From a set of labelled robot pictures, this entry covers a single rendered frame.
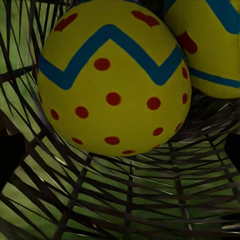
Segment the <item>easter egg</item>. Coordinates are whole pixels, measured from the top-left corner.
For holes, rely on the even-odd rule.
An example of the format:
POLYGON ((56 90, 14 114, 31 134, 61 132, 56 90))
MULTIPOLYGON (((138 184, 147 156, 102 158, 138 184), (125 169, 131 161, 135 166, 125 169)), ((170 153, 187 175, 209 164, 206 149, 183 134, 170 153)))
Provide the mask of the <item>easter egg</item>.
POLYGON ((240 99, 240 0, 165 0, 191 86, 208 97, 240 99))
POLYGON ((193 87, 177 39, 155 13, 135 0, 83 0, 46 36, 37 89, 47 119, 71 145, 116 158, 171 139, 193 87))

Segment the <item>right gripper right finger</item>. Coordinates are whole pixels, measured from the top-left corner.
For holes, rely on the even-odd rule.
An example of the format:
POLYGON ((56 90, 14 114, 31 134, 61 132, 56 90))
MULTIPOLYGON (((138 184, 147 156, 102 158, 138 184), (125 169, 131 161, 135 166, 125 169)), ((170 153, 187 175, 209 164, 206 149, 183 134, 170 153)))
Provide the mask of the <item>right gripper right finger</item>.
POLYGON ((230 132, 227 135, 224 151, 240 173, 240 135, 230 132))

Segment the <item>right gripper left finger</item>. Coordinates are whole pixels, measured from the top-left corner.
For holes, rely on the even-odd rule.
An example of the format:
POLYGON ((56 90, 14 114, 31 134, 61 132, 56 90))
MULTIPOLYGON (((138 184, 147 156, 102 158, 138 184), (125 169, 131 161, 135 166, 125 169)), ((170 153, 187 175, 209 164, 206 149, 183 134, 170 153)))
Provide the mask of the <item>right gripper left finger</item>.
POLYGON ((26 152, 22 133, 0 138, 0 192, 26 152))

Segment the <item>wicker basket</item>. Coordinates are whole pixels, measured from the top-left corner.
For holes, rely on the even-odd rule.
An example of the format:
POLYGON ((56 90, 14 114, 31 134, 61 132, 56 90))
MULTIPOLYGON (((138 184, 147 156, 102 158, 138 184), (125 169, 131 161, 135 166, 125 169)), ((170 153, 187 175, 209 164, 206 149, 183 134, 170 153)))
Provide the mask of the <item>wicker basket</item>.
MULTIPOLYGON (((8 106, 8 109, 10 111, 10 114, 12 116, 12 119, 14 123, 9 119, 9 117, 0 109, 0 138, 7 137, 9 135, 14 135, 21 133, 19 130, 17 123, 14 119, 12 110, 10 105, 15 109, 15 111, 19 114, 19 116, 23 119, 23 121, 26 123, 30 131, 32 132, 34 139, 29 142, 27 138, 23 135, 26 152, 22 159, 20 160, 19 164, 16 168, 21 169, 27 175, 31 178, 31 180, 35 183, 35 185, 38 187, 37 190, 34 187, 28 185, 27 183, 23 182, 20 177, 13 172, 11 177, 9 178, 8 182, 12 185, 16 186, 27 198, 30 199, 41 211, 43 211, 51 220, 48 218, 40 215, 37 212, 34 212, 33 210, 21 205, 20 203, 6 197, 3 193, 0 192, 0 201, 2 201, 4 204, 6 204, 11 210, 13 210, 17 215, 19 215, 23 220, 25 220, 30 226, 32 226, 38 233, 40 233, 43 237, 46 238, 46 240, 50 240, 30 219, 28 219, 12 202, 26 208, 27 210, 37 214, 38 216, 48 220, 49 222, 57 225, 57 228, 55 230, 55 233, 53 235, 52 240, 61 240, 64 232, 72 233, 78 236, 86 236, 91 237, 99 240, 119 240, 115 236, 111 235, 110 233, 106 232, 102 228, 121 233, 123 234, 123 240, 130 240, 130 234, 137 234, 142 235, 149 240, 163 240, 156 236, 166 236, 166 237, 177 237, 177 238, 187 238, 187 240, 194 240, 194 238, 209 238, 209 237, 240 237, 240 232, 229 232, 229 230, 234 229, 240 229, 240 219, 209 219, 221 215, 214 215, 214 216, 206 216, 206 217, 199 217, 199 218, 190 218, 188 214, 188 210, 197 210, 197 211, 205 211, 205 212, 225 212, 225 211, 238 211, 240 208, 226 208, 226 207, 215 207, 217 205, 237 201, 240 205, 240 191, 238 190, 238 187, 240 186, 240 181, 233 181, 233 177, 239 176, 240 173, 238 171, 229 173, 228 169, 231 169, 234 166, 233 163, 230 164, 224 164, 224 160, 228 160, 229 157, 220 157, 220 153, 224 152, 224 148, 216 150, 216 147, 219 146, 222 143, 225 143, 227 136, 222 139, 219 143, 216 145, 213 144, 213 142, 221 137, 222 135, 232 132, 234 134, 237 134, 240 131, 240 126, 230 130, 233 126, 240 124, 240 98, 234 100, 224 99, 227 104, 222 106, 221 108, 209 113, 208 115, 205 115, 204 117, 200 117, 202 113, 204 113, 206 110, 208 110, 213 105, 217 104, 218 102, 222 101, 221 98, 215 98, 208 96, 203 101, 195 105, 194 100, 199 99, 201 97, 206 96, 205 94, 198 92, 194 97, 191 97, 190 101, 192 103, 192 106, 189 107, 189 110, 195 110, 195 113, 187 114, 186 121, 197 118, 197 120, 184 122, 183 125, 180 127, 179 131, 170 138, 165 144, 168 144, 168 147, 157 147, 156 149, 153 149, 155 153, 141 153, 139 154, 141 157, 151 159, 151 161, 145 161, 142 159, 138 159, 136 156, 124 156, 124 158, 131 160, 130 164, 124 162, 121 160, 118 156, 115 157, 109 157, 106 155, 96 154, 93 152, 89 152, 88 154, 84 153, 80 147, 77 147, 77 150, 79 150, 86 160, 79 157, 77 154, 75 154, 63 141, 63 139, 58 135, 58 132, 54 129, 50 121, 45 115, 44 109, 41 105, 41 102, 39 101, 32 84, 30 83, 27 73, 34 81, 35 85, 37 85, 37 69, 39 66, 39 61, 41 57, 40 48, 38 45, 38 35, 35 34, 35 30, 33 27, 34 22, 34 16, 36 18, 37 22, 37 33, 40 35, 41 39, 41 45, 42 48, 45 45, 45 39, 47 34, 47 22, 48 22, 48 16, 49 16, 49 10, 50 10, 50 4, 54 4, 54 11, 53 16, 51 18, 51 27, 50 31, 52 31, 55 23, 55 19, 57 16, 58 8, 60 9, 60 14, 58 19, 60 19, 63 15, 63 6, 66 6, 65 12, 70 10, 73 6, 76 4, 82 2, 83 0, 30 0, 30 12, 27 6, 27 0, 25 0, 26 10, 27 10, 27 16, 28 16, 28 22, 29 22, 29 28, 28 28, 28 39, 26 36, 25 31, 25 39, 27 42, 27 58, 26 58, 26 67, 19 68, 19 62, 18 67, 16 70, 13 70, 9 54, 10 54, 10 29, 12 30, 12 34, 14 36, 14 40, 16 43, 16 47, 18 49, 18 56, 21 58, 20 54, 20 34, 21 34, 21 26, 22 26, 22 6, 23 6, 23 0, 19 1, 19 35, 18 35, 18 44, 17 40, 14 34, 14 30, 11 23, 11 8, 12 8, 12 0, 3 0, 4 7, 6 10, 6 36, 7 36, 7 49, 4 44, 4 40, 2 37, 2 34, 0 32, 0 47, 2 49, 2 53, 4 56, 5 64, 7 67, 7 72, 0 74, 0 91, 2 92, 4 99, 6 101, 6 104, 8 106), (39 2, 39 12, 37 10, 36 2, 39 2), (46 9, 46 17, 44 19, 44 32, 42 32, 42 27, 40 23, 40 11, 41 11, 41 3, 47 3, 47 9, 46 9), (31 40, 33 43, 33 49, 35 54, 35 60, 33 59, 30 46, 31 46, 31 40), (31 56, 32 65, 28 66, 29 62, 29 54, 31 56), (26 79, 29 85, 30 90, 22 80, 21 76, 26 75, 26 79), (31 108, 31 106, 27 103, 25 98, 21 95, 16 78, 20 78, 26 89, 28 90, 29 94, 33 98, 37 114, 35 111, 31 108), (19 113, 19 111, 14 107, 14 105, 8 100, 6 92, 3 87, 3 83, 9 82, 15 92, 18 95, 18 98, 20 100, 20 103, 23 107, 23 110, 25 112, 25 115, 27 117, 28 122, 24 119, 24 117, 19 113), (212 101, 212 102, 211 102, 212 101), (204 108, 201 110, 197 110, 199 107, 207 104, 204 108), (230 108, 218 113, 221 109, 226 107, 227 105, 230 105, 230 108), (27 111, 30 112, 38 126, 40 127, 41 131, 36 134, 35 131, 32 129, 27 111), (220 131, 218 134, 209 136, 209 134, 220 131), (66 161, 63 162, 61 159, 59 159, 57 156, 55 156, 43 143, 42 139, 44 137, 47 137, 49 141, 53 144, 53 146, 56 148, 56 150, 60 153, 62 158, 66 161), (198 140, 198 141, 192 141, 197 138, 205 137, 204 139, 198 140), (185 145, 183 147, 173 147, 173 145, 176 144, 182 144, 182 143, 188 143, 190 144, 185 145), (192 147, 194 145, 197 145, 199 143, 203 142, 209 142, 210 146, 213 150, 204 152, 204 153, 195 153, 196 151, 192 152, 178 152, 184 149, 192 149, 192 148, 201 148, 201 147, 192 147), (47 154, 49 154, 61 167, 63 172, 65 173, 65 176, 61 174, 60 172, 56 171, 52 167, 46 164, 46 162, 43 160, 43 158, 38 154, 38 152, 35 150, 36 146, 40 146, 47 154), (169 152, 161 152, 157 149, 161 150, 169 150, 169 152), (24 161, 28 155, 31 155, 32 158, 38 163, 39 166, 49 175, 49 177, 57 184, 57 186, 61 189, 59 190, 52 184, 48 183, 44 179, 40 178, 32 169, 31 167, 24 161), (205 157, 209 157, 212 155, 216 155, 218 157, 218 160, 200 160, 205 157), (78 170, 78 168, 74 165, 74 163, 71 161, 71 159, 74 159, 79 164, 83 166, 81 172, 78 170), (104 166, 97 160, 95 160, 94 157, 98 157, 104 160, 107 160, 114 164, 115 166, 121 168, 124 171, 117 170, 114 168, 110 168, 107 166, 104 166), (157 159, 151 156, 170 156, 170 160, 162 160, 157 159), (186 160, 176 160, 175 157, 188 157, 192 156, 189 159, 186 160), (105 170, 107 170, 111 175, 103 173, 98 171, 95 167, 91 165, 91 162, 94 161, 97 165, 101 166, 105 170), (159 167, 159 168, 142 168, 137 167, 136 162, 144 163, 147 165, 159 167), (213 168, 199 168, 202 166, 206 166, 209 164, 220 162, 221 165, 213 168), (125 169, 123 169, 121 166, 119 166, 117 163, 130 166, 130 172, 127 172, 125 169), (200 164, 197 166, 189 167, 189 168, 178 168, 177 165, 192 165, 192 164, 200 164), (165 168, 159 165, 172 165, 173 168, 165 168), (72 171, 76 176, 78 177, 77 182, 73 180, 73 178, 68 174, 68 172, 63 168, 66 167, 70 171, 72 171), (129 175, 129 180, 123 179, 111 170, 120 172, 122 174, 129 175), (156 177, 156 176, 146 176, 146 175, 135 175, 135 170, 146 170, 149 172, 154 172, 158 174, 162 174, 169 177, 156 177), (193 172, 190 174, 181 174, 180 172, 184 171, 191 171, 191 170, 200 170, 198 172, 193 172), (107 179, 110 179, 112 182, 117 181, 122 184, 127 185, 127 190, 124 188, 118 188, 110 184, 106 184, 101 181, 97 181, 95 179, 91 179, 86 177, 86 174, 88 171, 91 171, 92 173, 105 177, 107 179), (194 177, 194 176, 203 176, 219 171, 224 171, 225 175, 218 176, 215 178, 180 178, 180 177, 194 177), (66 187, 61 183, 61 181, 57 178, 57 176, 54 174, 56 173, 61 178, 63 178, 65 181, 67 181, 70 185, 73 186, 73 191, 70 194, 69 191, 66 189, 66 187), (148 178, 156 178, 156 179, 169 179, 169 180, 175 180, 176 186, 173 186, 174 189, 176 189, 177 194, 171 194, 167 193, 161 190, 156 189, 157 187, 148 187, 144 186, 142 184, 138 184, 134 182, 134 178, 140 178, 143 180, 148 180, 152 182, 156 182, 154 180, 148 179, 148 178), (195 188, 196 186, 220 181, 228 179, 229 183, 216 186, 213 188, 208 188, 206 190, 203 190, 201 192, 193 193, 190 195, 184 194, 184 189, 190 189, 195 188), (195 180, 195 181, 201 181, 194 184, 190 184, 187 186, 182 186, 181 180, 195 180), (93 190, 89 190, 87 188, 84 188, 82 185, 83 183, 91 184, 98 190, 100 190, 102 193, 98 193, 93 190), (66 206, 58 199, 58 197, 49 189, 52 188, 53 190, 57 191, 58 193, 62 194, 63 196, 67 197, 69 200, 66 204, 66 206), (120 192, 123 194, 127 194, 126 201, 112 195, 111 193, 107 192, 106 190, 102 189, 108 189, 115 192, 120 192), (160 194, 137 194, 134 193, 134 189, 143 189, 148 191, 153 191, 160 194), (206 195, 210 193, 215 193, 223 190, 232 189, 233 195, 206 195), (85 200, 78 199, 78 195, 86 194, 89 195, 96 200, 102 202, 103 204, 109 206, 101 206, 98 204, 94 204, 92 202, 88 202, 85 200), (132 203, 133 197, 135 198, 142 198, 147 199, 163 204, 134 204, 132 203), (46 208, 46 206, 39 200, 42 199, 43 201, 46 201, 47 203, 55 206, 61 213, 62 216, 60 218, 60 221, 58 221, 54 215, 46 208), (172 204, 169 202, 161 201, 158 199, 175 199, 179 200, 179 204, 172 204), (215 199, 207 202, 202 202, 194 205, 187 205, 187 200, 208 200, 208 199, 215 199), (115 207, 111 206, 105 201, 109 201, 112 203, 120 204, 122 206, 126 206, 125 212, 119 211, 115 207), (124 226, 112 223, 111 221, 105 221, 101 219, 97 219, 95 217, 91 217, 88 215, 80 214, 73 211, 74 206, 79 206, 86 208, 93 213, 100 216, 97 212, 108 214, 111 216, 119 217, 121 219, 124 219, 124 226), (156 211, 155 209, 180 209, 182 217, 174 216, 171 214, 163 213, 156 211), (132 215, 132 210, 142 210, 147 212, 156 213, 159 215, 164 215, 168 217, 173 217, 174 219, 152 219, 152 218, 142 218, 139 216, 132 215), (67 226, 67 223, 69 219, 72 219, 96 232, 88 232, 81 229, 76 229, 67 226), (142 225, 147 225, 150 227, 161 229, 162 231, 142 231, 137 228, 131 228, 131 222, 139 223, 142 225), (159 222, 167 222, 167 223, 178 223, 178 224, 184 224, 184 230, 175 228, 172 226, 168 226, 159 222), (198 224, 223 224, 221 226, 201 229, 201 230, 192 230, 192 224, 198 225, 198 224)), ((134 0, 135 2, 138 2, 142 4, 143 6, 146 6, 148 3, 152 2, 153 0, 134 0)), ((164 22, 164 7, 161 6, 162 3, 164 3, 165 0, 155 0, 155 2, 148 7, 149 10, 152 10, 153 8, 159 6, 160 8, 154 12, 163 22, 164 22)), ((191 90, 191 94, 197 92, 195 88, 191 90)), ((114 182, 117 184, 116 182, 114 182)), ((22 228, 19 228, 18 226, 8 222, 7 220, 3 219, 0 216, 0 232, 8 238, 8 240, 24 240, 23 237, 21 237, 18 233, 21 233, 25 237, 29 238, 30 240, 42 240, 39 237, 36 237, 35 235, 23 230, 22 228), (18 232, 18 233, 17 233, 18 232)))

